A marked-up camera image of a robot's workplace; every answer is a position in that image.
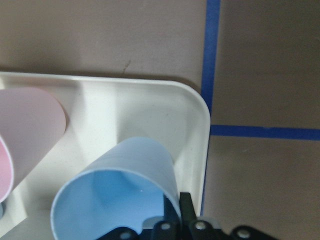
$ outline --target plastic tray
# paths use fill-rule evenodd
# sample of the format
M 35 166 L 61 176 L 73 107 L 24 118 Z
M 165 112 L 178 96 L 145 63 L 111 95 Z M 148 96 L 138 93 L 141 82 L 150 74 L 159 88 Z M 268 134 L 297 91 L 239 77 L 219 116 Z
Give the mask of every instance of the plastic tray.
M 0 89 L 31 86 L 59 100 L 67 129 L 4 202 L 0 237 L 32 213 L 50 209 L 67 180 L 134 136 L 153 138 L 169 150 L 178 190 L 191 193 L 200 214 L 210 114 L 195 90 L 175 81 L 0 72 Z

